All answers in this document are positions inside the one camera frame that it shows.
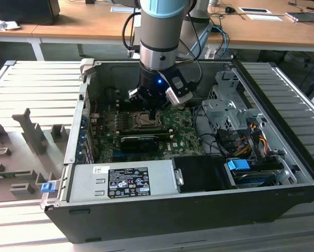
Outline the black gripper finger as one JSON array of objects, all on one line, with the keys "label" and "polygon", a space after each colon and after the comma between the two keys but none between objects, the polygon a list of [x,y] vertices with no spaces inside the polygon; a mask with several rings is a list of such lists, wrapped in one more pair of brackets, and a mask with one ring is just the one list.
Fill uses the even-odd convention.
[{"label": "black gripper finger", "polygon": [[148,115],[149,119],[153,119],[153,104],[149,100],[148,93],[142,88],[135,88],[128,91],[128,98],[135,106],[143,109]]},{"label": "black gripper finger", "polygon": [[162,105],[158,105],[155,109],[154,109],[154,117],[156,117],[156,115],[160,112],[160,111],[164,111],[165,109],[167,109],[168,107],[170,107],[171,102],[168,101],[165,104]]}]

